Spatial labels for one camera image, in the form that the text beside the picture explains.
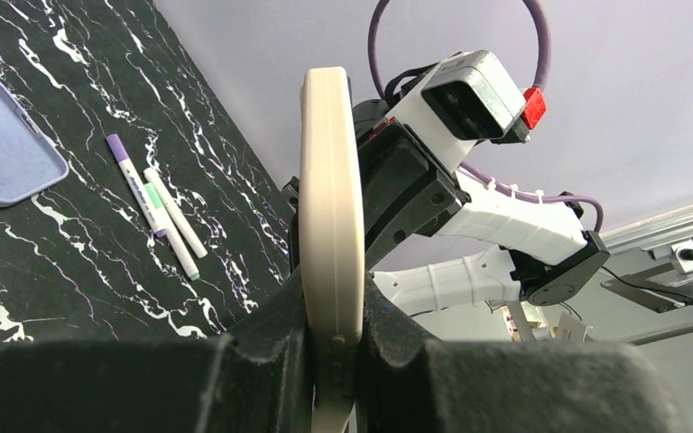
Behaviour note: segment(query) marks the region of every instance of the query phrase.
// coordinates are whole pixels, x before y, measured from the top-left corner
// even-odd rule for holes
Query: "pen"
[[[144,189],[147,191],[148,196],[150,196],[150,199],[152,200],[152,205],[155,208],[155,217],[161,221],[164,226],[166,226],[166,238],[169,240],[171,248],[177,255],[177,259],[179,259],[181,267],[184,269],[184,273],[187,274],[191,281],[197,280],[200,278],[198,266],[196,266],[195,262],[192,261],[192,257],[190,257],[189,251],[187,250],[187,246],[184,244],[184,242],[182,242],[176,227],[174,227],[174,224],[171,222],[171,218],[169,218],[169,214],[166,212],[166,209],[163,208],[161,199],[158,197],[158,192],[155,190],[152,183],[145,183]]]
[[[184,236],[184,239],[189,244],[189,247],[192,248],[195,256],[198,258],[205,257],[208,254],[208,251],[206,251],[206,248],[203,246],[203,243],[200,242],[198,235],[195,234],[192,227],[189,226],[189,223],[184,217],[184,214],[181,213],[179,206],[177,206],[174,199],[171,198],[171,194],[169,194],[169,191],[166,189],[166,185],[163,184],[161,177],[158,176],[158,171],[152,167],[145,169],[144,178],[147,179],[148,182],[152,183],[152,186],[158,193],[158,197],[161,199],[163,206],[166,207],[166,211],[169,213],[171,221],[173,221],[174,225],[179,228],[181,235]]]
[[[139,207],[142,209],[142,213],[144,213],[144,219],[147,220],[147,224],[150,225],[156,237],[163,237],[166,234],[165,227],[155,219],[152,211],[152,200],[145,192],[142,178],[139,177],[139,173],[136,172],[134,164],[129,159],[120,137],[118,137],[118,134],[111,134],[106,140],[107,145],[110,146],[110,151],[115,157],[115,161],[118,163],[118,167],[121,168],[126,182],[129,184],[129,188],[134,193],[136,202],[139,203]]]

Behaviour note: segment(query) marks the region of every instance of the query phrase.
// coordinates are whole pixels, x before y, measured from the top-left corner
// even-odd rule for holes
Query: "white ceiling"
[[[343,66],[355,102],[375,97],[366,55],[374,2],[155,3],[279,186],[299,172],[307,69]],[[693,2],[543,3],[554,41],[549,112],[529,144],[478,146],[467,160],[522,189],[596,197],[607,228],[693,202]],[[484,49],[527,87],[534,33],[520,0],[394,0],[379,29],[379,66],[386,81]],[[467,239],[412,237],[381,267],[480,249]]]

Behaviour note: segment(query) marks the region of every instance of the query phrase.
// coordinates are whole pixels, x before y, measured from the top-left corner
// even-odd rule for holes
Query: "black marble surface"
[[[0,79],[71,169],[0,209],[0,346],[212,336],[279,288],[290,210],[150,0],[0,1]],[[153,239],[111,133],[171,186],[201,280]]]

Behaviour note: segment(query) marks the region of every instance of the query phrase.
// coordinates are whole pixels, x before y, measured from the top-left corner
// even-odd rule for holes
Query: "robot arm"
[[[540,91],[522,93],[495,55],[459,53],[386,99],[353,108],[365,267],[413,234],[497,245],[456,261],[376,272],[384,296],[406,314],[480,300],[556,304],[574,296],[604,264],[604,244],[584,230],[571,207],[521,201],[458,168],[483,141],[526,142],[545,110]],[[291,198],[295,180],[284,188]],[[295,269],[296,217],[289,242]]]
[[[376,272],[376,285],[406,314],[440,311],[483,300],[519,301],[526,292],[537,294],[534,298],[539,305],[555,304],[575,295],[596,272],[597,267],[587,264],[595,250],[599,255],[592,262],[599,266],[604,263],[603,246],[598,238],[589,244],[590,235],[584,233],[569,207],[520,201],[489,189],[461,170],[458,174],[461,188],[472,200],[436,235],[472,237],[498,246],[407,271]],[[523,281],[519,279],[515,255],[524,273]],[[565,275],[554,281],[550,275],[556,276],[556,271],[545,272],[543,276],[548,278],[536,287],[531,272],[540,273],[541,267],[564,268],[574,276]]]

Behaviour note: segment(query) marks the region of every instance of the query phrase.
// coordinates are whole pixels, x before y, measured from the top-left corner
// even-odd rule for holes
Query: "metal bracket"
[[[612,255],[656,242],[675,242],[693,236],[693,204],[602,233]]]
[[[667,240],[659,239],[657,242],[652,244],[643,245],[641,250],[647,253],[653,260],[664,259],[673,255],[673,252],[670,249],[672,245],[679,242],[688,241],[690,239],[693,239],[693,233],[680,235]]]
[[[684,274],[693,272],[693,241],[688,239],[670,246],[670,263],[676,271]]]
[[[671,263],[664,263],[653,268],[621,275],[623,280],[637,286],[652,287],[653,289],[668,290],[683,293],[693,297],[693,272],[683,274],[673,269]],[[609,280],[601,286],[630,301],[658,313],[665,313],[685,307],[684,299],[676,295],[657,294],[647,290],[636,289],[618,280]]]

